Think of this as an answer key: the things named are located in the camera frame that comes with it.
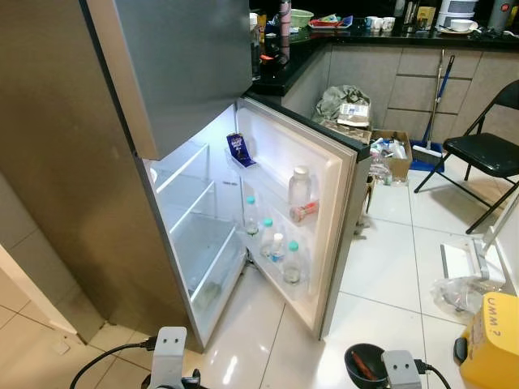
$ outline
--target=black folding chair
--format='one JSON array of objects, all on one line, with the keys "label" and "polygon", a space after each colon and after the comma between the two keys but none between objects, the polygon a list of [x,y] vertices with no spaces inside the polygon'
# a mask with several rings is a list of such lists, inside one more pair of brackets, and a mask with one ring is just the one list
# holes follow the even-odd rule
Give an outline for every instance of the black folding chair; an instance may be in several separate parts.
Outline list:
[{"label": "black folding chair", "polygon": [[[441,162],[435,166],[435,168],[414,190],[414,193],[418,193],[423,184],[425,184],[434,173],[438,173],[440,176],[446,178],[458,188],[489,207],[488,211],[486,211],[469,227],[469,229],[466,230],[466,233],[472,233],[474,229],[478,227],[519,186],[519,182],[514,182],[509,179],[509,177],[519,174],[519,146],[509,142],[508,140],[504,140],[499,136],[488,133],[482,134],[481,132],[483,122],[485,121],[485,115],[494,105],[503,105],[505,107],[519,110],[519,80],[504,87],[501,92],[494,97],[494,100],[492,100],[483,110],[481,115],[479,115],[479,118],[476,119],[463,136],[445,140],[444,150],[447,154],[445,154],[441,159]],[[476,126],[478,126],[476,134],[470,135],[470,132],[472,132]],[[475,166],[492,177],[503,178],[512,183],[513,186],[499,200],[497,200],[495,204],[491,205],[470,190],[467,190],[457,182],[437,171],[451,155],[455,155],[469,164],[465,173],[465,181],[469,179],[470,167]]]}]

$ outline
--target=door shelf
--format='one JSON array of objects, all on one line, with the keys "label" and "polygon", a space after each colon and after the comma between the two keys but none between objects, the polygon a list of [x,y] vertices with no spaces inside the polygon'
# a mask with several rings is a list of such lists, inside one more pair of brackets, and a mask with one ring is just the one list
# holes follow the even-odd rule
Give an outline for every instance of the door shelf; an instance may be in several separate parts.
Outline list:
[{"label": "door shelf", "polygon": [[222,246],[229,240],[234,223],[199,213],[187,213],[170,234],[189,295],[193,295]]},{"label": "door shelf", "polygon": [[275,180],[260,164],[253,165],[248,168],[242,167],[226,150],[227,165],[236,172],[240,178],[254,188],[265,202],[271,206],[292,229],[305,229],[309,233],[315,231],[317,216],[319,214],[309,215],[301,223],[296,223],[290,218],[290,204],[288,202],[288,186],[282,185]]},{"label": "door shelf", "polygon": [[213,191],[214,181],[180,174],[157,194],[162,220],[168,233],[173,233],[204,196]]},{"label": "door shelf", "polygon": [[272,262],[260,253],[259,237],[250,237],[244,232],[240,232],[239,236],[245,246],[247,246],[247,249],[251,252],[254,263],[275,285],[278,286],[281,294],[288,302],[299,301],[308,296],[308,272],[304,270],[305,264],[302,265],[302,279],[299,283],[296,285],[287,284],[283,280],[281,264]]},{"label": "door shelf", "polygon": [[162,160],[152,162],[151,168],[157,173],[157,179],[153,183],[156,193],[161,193],[173,180],[185,172],[194,161],[205,153],[208,154],[207,143],[198,144],[192,141],[185,142],[169,156]]}]

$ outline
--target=open refrigerator door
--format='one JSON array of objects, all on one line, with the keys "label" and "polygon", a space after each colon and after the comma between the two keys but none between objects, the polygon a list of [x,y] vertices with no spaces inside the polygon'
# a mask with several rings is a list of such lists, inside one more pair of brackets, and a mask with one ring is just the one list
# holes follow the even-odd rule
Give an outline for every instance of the open refrigerator door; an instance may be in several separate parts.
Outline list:
[{"label": "open refrigerator door", "polygon": [[[242,179],[243,198],[253,196],[257,202],[260,226],[254,236],[243,230],[238,235],[267,280],[318,336],[357,153],[250,98],[238,101],[236,118],[239,134],[256,164],[245,168],[227,153],[228,166]],[[302,220],[294,217],[289,197],[296,167],[308,172],[310,204],[318,204],[318,211]],[[271,228],[283,235],[285,257],[281,260],[262,250],[260,221],[265,219],[272,220]],[[297,242],[301,264],[296,282],[286,274],[293,242]]]}]

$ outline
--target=white tile floor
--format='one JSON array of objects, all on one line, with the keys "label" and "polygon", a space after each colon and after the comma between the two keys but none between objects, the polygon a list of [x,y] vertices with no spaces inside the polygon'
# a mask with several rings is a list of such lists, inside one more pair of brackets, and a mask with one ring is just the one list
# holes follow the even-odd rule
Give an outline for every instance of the white tile floor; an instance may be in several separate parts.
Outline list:
[{"label": "white tile floor", "polygon": [[[453,157],[447,173],[461,180],[464,165]],[[423,176],[410,172],[409,186],[375,188],[371,227],[351,247],[325,341],[313,340],[262,276],[248,267],[207,352],[186,351],[184,374],[199,368],[203,385],[212,389],[354,388],[344,352],[368,342],[408,349],[442,371],[452,388],[468,388],[452,357],[453,341],[464,326],[435,305],[430,289],[443,275],[440,242],[462,235],[483,208],[441,177],[414,194]],[[467,185],[490,200],[507,190],[508,184],[480,172],[473,172],[473,178]],[[83,346],[63,340],[42,322],[38,309],[0,272],[2,389],[67,388],[75,372],[103,350],[146,337],[107,326]],[[70,349],[60,355],[55,349],[63,341]],[[137,388],[150,368],[151,353],[124,350],[86,373],[78,387]],[[442,384],[428,375],[422,376],[422,387],[440,389]]]}]

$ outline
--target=refrigerator door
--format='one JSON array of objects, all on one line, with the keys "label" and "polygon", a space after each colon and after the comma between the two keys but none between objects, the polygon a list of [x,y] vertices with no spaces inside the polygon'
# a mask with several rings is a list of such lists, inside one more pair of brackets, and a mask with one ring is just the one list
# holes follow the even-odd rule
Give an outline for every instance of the refrigerator door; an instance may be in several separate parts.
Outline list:
[{"label": "refrigerator door", "polygon": [[142,158],[169,155],[251,85],[246,1],[87,4]]},{"label": "refrigerator door", "polygon": [[[274,263],[264,255],[261,232],[254,237],[239,235],[267,280],[315,337],[321,337],[334,275],[344,270],[336,267],[357,152],[249,98],[238,101],[236,116],[238,131],[257,165],[243,168],[230,154],[228,165],[240,175],[244,197],[255,196],[259,218],[273,219],[275,231],[283,233],[285,258]],[[295,222],[290,217],[288,192],[294,167],[299,165],[308,167],[311,201],[319,200],[320,207],[317,214]],[[298,243],[302,264],[296,284],[284,277],[290,241]]]}]

